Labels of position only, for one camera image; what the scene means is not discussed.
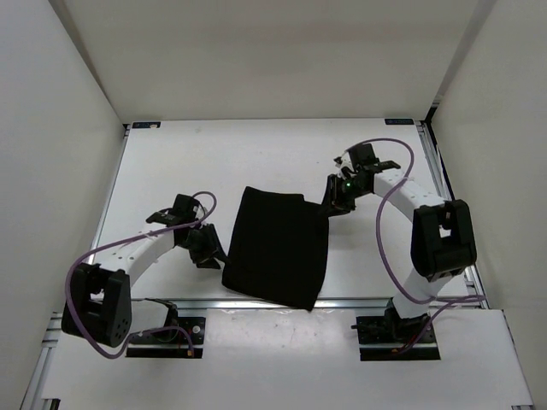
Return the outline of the black skirt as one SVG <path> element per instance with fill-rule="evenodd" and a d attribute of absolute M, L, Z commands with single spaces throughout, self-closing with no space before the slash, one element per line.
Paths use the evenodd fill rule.
<path fill-rule="evenodd" d="M 246 187 L 222 285 L 245 296 L 311 311 L 326 276 L 329 221 L 302 194 Z"/>

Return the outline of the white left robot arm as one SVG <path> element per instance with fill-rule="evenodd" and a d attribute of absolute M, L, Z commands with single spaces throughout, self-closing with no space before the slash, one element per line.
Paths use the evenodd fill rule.
<path fill-rule="evenodd" d="M 85 339 L 100 355 L 116 359 L 135 336 L 154 335 L 161 342 L 176 338 L 179 321 L 158 313 L 136 331 L 132 326 L 131 288 L 163 255 L 186 249 L 198 268 L 219 269 L 230 263 L 212 224 L 183 224 L 142 231 L 94 249 L 78 259 L 65 280 L 62 331 Z"/>

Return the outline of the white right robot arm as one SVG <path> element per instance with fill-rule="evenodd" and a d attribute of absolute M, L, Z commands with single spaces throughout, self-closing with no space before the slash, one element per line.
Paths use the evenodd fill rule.
<path fill-rule="evenodd" d="M 397 288 L 389 305 L 395 313 L 385 318 L 384 331 L 391 340 L 401 342 L 414 332 L 414 319 L 428 312 L 439 291 L 476 262 L 470 209 L 463 200 L 449 201 L 429 192 L 404 172 L 390 169 L 362 172 L 351 178 L 329 175 L 321 212 L 327 217 L 348 214 L 356 209 L 356 199 L 366 195 L 380 199 L 375 216 L 376 243 L 385 270 Z M 412 225 L 412 269 L 404 283 L 397 280 L 383 244 L 381 223 L 387 204 Z"/>

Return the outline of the blue right corner label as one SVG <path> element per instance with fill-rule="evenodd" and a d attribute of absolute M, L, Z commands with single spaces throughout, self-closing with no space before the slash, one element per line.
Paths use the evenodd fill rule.
<path fill-rule="evenodd" d="M 385 118 L 387 126 L 413 126 L 415 122 L 408 118 Z"/>

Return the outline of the blue corner label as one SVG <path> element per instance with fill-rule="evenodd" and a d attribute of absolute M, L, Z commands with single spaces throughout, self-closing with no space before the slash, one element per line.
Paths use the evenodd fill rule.
<path fill-rule="evenodd" d="M 408 118 L 385 118 L 387 126 L 413 126 L 415 122 Z"/>
<path fill-rule="evenodd" d="M 160 121 L 135 121 L 132 123 L 132 129 L 157 129 L 160 126 Z"/>

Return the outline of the white front cover board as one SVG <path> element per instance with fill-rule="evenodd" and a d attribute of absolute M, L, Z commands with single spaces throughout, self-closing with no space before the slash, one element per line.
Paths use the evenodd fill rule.
<path fill-rule="evenodd" d="M 351 310 L 207 314 L 199 359 L 107 360 L 62 336 L 43 395 L 64 409 L 509 409 L 532 399 L 502 313 L 434 324 L 438 360 L 365 362 Z"/>

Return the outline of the blue left corner label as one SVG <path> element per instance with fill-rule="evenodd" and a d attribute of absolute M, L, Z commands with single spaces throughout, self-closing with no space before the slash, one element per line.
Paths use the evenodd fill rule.
<path fill-rule="evenodd" d="M 160 126 L 160 121 L 135 121 L 132 123 L 132 129 L 157 129 Z"/>

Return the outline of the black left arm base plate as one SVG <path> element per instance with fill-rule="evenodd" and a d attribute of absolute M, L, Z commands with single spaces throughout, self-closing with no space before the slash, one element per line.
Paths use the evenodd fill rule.
<path fill-rule="evenodd" d="M 184 313 L 171 301 L 146 298 L 132 302 L 132 326 L 136 334 L 126 347 L 127 358 L 203 358 L 206 317 Z"/>

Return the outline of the aluminium right frame rail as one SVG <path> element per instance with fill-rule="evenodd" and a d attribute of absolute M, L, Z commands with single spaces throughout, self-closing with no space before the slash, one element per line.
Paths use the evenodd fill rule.
<path fill-rule="evenodd" d="M 438 194 L 447 199 L 454 199 L 455 195 L 451 188 L 450 178 L 444 166 L 440 148 L 438 147 L 431 124 L 424 120 L 420 120 L 416 127 Z M 476 302 L 475 305 L 482 309 L 489 309 L 490 304 L 487 301 L 485 289 L 476 265 L 473 264 L 468 267 L 462 276 L 464 277 L 464 281 L 471 295 L 479 297 L 479 301 Z"/>

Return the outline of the aluminium frame rail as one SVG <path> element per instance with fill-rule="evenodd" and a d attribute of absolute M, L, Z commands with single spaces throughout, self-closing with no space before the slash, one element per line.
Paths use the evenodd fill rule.
<path fill-rule="evenodd" d="M 123 122 L 117 121 L 112 126 L 85 126 L 84 131 L 85 139 L 77 144 L 68 173 L 74 221 L 71 243 L 66 246 L 69 254 L 63 277 L 78 257 L 95 247 L 125 148 L 126 124 Z"/>
<path fill-rule="evenodd" d="M 420 120 L 416 127 L 438 194 L 447 199 L 454 199 L 455 195 L 451 188 L 450 178 L 444 166 L 440 148 L 438 147 L 431 124 L 424 120 Z M 476 265 L 473 264 L 468 267 L 462 276 L 464 277 L 464 281 L 471 295 L 479 297 L 479 301 L 476 302 L 475 305 L 482 309 L 489 309 L 490 304 L 487 301 L 485 289 Z"/>

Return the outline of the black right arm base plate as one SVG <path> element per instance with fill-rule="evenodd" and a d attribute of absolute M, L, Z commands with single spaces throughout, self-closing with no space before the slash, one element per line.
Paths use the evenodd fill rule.
<path fill-rule="evenodd" d="M 356 330 L 361 362 L 441 360 L 430 316 L 395 319 L 386 316 L 357 316 Z"/>

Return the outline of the aluminium left frame rail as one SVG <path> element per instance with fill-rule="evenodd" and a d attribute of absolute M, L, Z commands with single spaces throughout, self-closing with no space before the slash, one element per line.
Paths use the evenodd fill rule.
<path fill-rule="evenodd" d="M 85 126 L 84 131 L 85 139 L 77 144 L 68 173 L 74 221 L 71 243 L 66 246 L 69 254 L 63 277 L 78 257 L 95 247 L 125 148 L 126 124 L 123 122 L 117 121 L 112 126 Z"/>

